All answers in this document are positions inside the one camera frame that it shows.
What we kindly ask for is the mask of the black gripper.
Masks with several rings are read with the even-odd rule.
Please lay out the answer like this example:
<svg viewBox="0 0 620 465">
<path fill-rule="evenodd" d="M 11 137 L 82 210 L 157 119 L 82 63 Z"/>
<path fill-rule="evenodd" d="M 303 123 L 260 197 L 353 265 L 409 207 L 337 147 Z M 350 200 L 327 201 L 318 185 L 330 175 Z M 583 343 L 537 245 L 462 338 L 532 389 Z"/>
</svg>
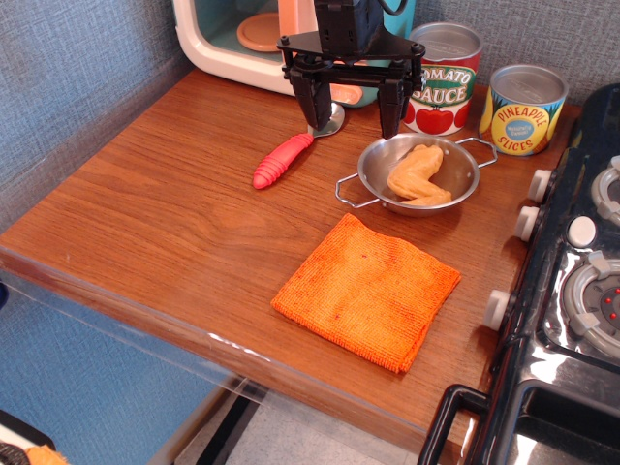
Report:
<svg viewBox="0 0 620 465">
<path fill-rule="evenodd" d="M 407 27 L 414 8 L 407 1 L 316 1 L 318 29 L 283 36 L 283 72 L 307 123 L 322 130 L 331 117 L 330 83 L 379 85 L 382 137 L 399 131 L 412 94 L 423 85 L 421 58 L 425 47 L 392 33 L 388 16 L 404 16 Z"/>
</svg>

